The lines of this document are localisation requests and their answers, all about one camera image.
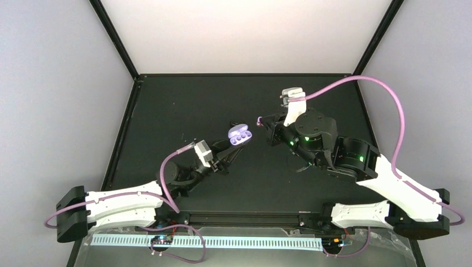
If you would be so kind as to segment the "lavender earbud charging case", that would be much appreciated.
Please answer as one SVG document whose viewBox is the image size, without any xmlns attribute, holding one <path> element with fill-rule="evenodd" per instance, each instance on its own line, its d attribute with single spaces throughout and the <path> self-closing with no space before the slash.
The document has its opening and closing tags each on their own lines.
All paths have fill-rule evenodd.
<svg viewBox="0 0 472 267">
<path fill-rule="evenodd" d="M 249 126 L 245 123 L 235 125 L 228 131 L 228 139 L 232 146 L 241 145 L 249 141 L 252 136 Z"/>
</svg>

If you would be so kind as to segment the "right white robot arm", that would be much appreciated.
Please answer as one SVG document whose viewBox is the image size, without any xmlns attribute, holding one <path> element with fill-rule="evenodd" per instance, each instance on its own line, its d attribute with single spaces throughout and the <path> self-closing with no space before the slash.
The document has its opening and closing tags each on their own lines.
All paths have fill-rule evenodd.
<svg viewBox="0 0 472 267">
<path fill-rule="evenodd" d="M 427 240 L 450 232 L 450 220 L 442 214 L 449 201 L 445 189 L 431 190 L 391 170 L 378 148 L 362 139 L 338 134 L 336 121 L 309 109 L 291 121 L 285 112 L 260 117 L 271 146 L 285 144 L 328 176 L 354 182 L 383 197 L 380 202 L 348 205 L 326 203 L 317 217 L 318 228 L 331 233 L 336 228 L 371 227 L 391 229 L 408 239 Z"/>
</svg>

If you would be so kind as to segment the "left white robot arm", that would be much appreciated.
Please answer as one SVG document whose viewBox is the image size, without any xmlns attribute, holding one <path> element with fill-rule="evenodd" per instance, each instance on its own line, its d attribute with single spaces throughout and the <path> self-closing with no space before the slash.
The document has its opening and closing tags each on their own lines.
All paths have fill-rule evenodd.
<svg viewBox="0 0 472 267">
<path fill-rule="evenodd" d="M 168 155 L 153 181 L 112 191 L 87 192 L 83 186 L 73 187 L 44 225 L 56 230 L 59 243 L 74 242 L 102 229 L 167 226 L 171 215 L 181 212 L 177 198 L 187 197 L 214 173 L 227 174 L 246 145 L 235 138 L 211 145 L 204 140 L 192 142 Z"/>
</svg>

